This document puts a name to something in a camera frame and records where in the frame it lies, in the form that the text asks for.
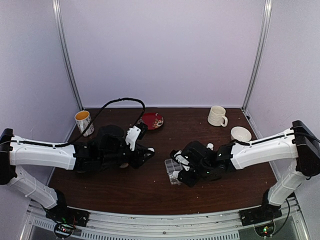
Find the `white pill bottle front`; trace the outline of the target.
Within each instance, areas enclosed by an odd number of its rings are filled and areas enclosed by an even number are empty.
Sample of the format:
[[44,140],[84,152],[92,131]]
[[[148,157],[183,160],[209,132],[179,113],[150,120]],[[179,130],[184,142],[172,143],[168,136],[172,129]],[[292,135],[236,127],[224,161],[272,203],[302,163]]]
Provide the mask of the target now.
[[206,147],[212,151],[214,150],[214,145],[212,143],[208,143]]

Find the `white pill bottle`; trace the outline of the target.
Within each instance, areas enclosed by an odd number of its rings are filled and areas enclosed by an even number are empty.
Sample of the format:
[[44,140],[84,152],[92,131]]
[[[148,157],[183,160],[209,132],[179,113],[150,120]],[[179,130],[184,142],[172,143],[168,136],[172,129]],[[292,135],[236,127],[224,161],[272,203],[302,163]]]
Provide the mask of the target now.
[[206,147],[212,151],[214,150],[214,145],[212,143],[208,143]]
[[179,171],[173,171],[172,176],[177,178],[179,175]]

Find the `clear plastic pill organizer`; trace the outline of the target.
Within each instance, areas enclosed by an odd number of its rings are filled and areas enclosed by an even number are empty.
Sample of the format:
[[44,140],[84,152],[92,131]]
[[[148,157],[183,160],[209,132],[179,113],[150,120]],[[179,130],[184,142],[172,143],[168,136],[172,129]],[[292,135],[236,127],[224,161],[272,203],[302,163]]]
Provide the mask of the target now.
[[164,161],[164,165],[166,168],[166,172],[169,178],[169,181],[171,183],[171,185],[181,185],[181,182],[178,180],[178,178],[175,178],[172,173],[173,171],[181,171],[183,169],[182,165],[180,163],[177,163],[175,161],[173,161],[172,159],[166,159]]

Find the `grey lid pill bottle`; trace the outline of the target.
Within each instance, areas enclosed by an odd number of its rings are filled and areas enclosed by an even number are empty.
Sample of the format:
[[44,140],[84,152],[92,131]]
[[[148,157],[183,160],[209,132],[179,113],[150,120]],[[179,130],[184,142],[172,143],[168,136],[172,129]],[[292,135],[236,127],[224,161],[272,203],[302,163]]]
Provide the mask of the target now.
[[121,169],[125,169],[125,168],[127,168],[129,166],[129,163],[122,163],[119,167],[121,168]]

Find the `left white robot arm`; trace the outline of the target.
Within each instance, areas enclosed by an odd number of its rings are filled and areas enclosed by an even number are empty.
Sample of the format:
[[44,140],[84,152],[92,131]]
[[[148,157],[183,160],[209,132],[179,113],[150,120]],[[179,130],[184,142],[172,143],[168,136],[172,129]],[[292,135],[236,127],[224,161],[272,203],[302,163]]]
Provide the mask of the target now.
[[61,222],[67,222],[72,211],[64,194],[39,182],[22,166],[55,167],[79,173],[99,172],[122,164],[137,169],[155,154],[152,147],[137,143],[145,132],[144,125],[135,125],[127,132],[116,125],[107,125],[88,142],[51,143],[31,141],[6,128],[0,136],[0,183],[15,187],[52,211]]

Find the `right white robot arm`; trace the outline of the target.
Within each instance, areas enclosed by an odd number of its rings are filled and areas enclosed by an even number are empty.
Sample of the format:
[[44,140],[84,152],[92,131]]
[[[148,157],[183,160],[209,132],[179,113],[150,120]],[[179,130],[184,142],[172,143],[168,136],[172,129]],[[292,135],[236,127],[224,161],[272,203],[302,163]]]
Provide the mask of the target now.
[[294,159],[281,179],[265,193],[263,205],[256,210],[259,220],[268,220],[303,181],[320,173],[320,141],[300,120],[289,129],[249,142],[234,139],[214,151],[210,144],[190,142],[184,149],[170,153],[182,166],[174,177],[189,187],[199,180],[218,180],[223,175],[275,160]]

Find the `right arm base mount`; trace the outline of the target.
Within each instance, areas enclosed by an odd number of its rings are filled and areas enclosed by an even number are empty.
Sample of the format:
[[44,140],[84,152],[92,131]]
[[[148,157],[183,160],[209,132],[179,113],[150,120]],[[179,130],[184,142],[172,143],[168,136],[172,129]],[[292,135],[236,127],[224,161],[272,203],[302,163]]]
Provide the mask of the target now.
[[239,211],[243,226],[271,221],[282,216],[281,206],[271,205],[268,200],[268,194],[269,190],[266,190],[262,197],[261,206]]

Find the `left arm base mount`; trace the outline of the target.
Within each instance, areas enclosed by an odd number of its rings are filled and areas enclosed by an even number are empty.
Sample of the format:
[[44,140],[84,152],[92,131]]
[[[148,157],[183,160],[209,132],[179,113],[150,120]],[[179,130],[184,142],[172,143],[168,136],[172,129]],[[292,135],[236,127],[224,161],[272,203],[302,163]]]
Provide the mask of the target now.
[[71,226],[86,227],[90,213],[86,210],[68,207],[65,195],[57,189],[54,192],[57,196],[57,205],[53,208],[45,209],[46,217]]

